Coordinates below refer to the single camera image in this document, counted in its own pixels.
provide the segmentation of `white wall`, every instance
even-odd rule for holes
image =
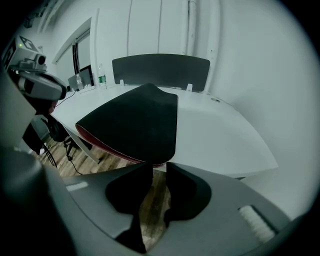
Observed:
[[[181,0],[74,0],[57,14],[52,33],[55,55],[98,8],[96,43],[90,48],[96,47],[96,61],[103,64],[107,83],[114,84],[113,59],[180,52]]]
[[[211,93],[259,132],[279,168],[244,182],[291,218],[319,186],[320,66],[303,30],[273,1],[221,1],[221,34]]]

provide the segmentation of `white desk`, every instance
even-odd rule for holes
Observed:
[[[102,104],[136,87],[129,85],[76,92],[56,107],[52,115],[72,137],[80,137],[76,122]],[[175,155],[170,162],[234,178],[278,167],[264,140],[229,104],[216,102],[212,96],[201,93],[163,87],[160,89],[178,95]],[[87,148],[83,149],[97,162]]]

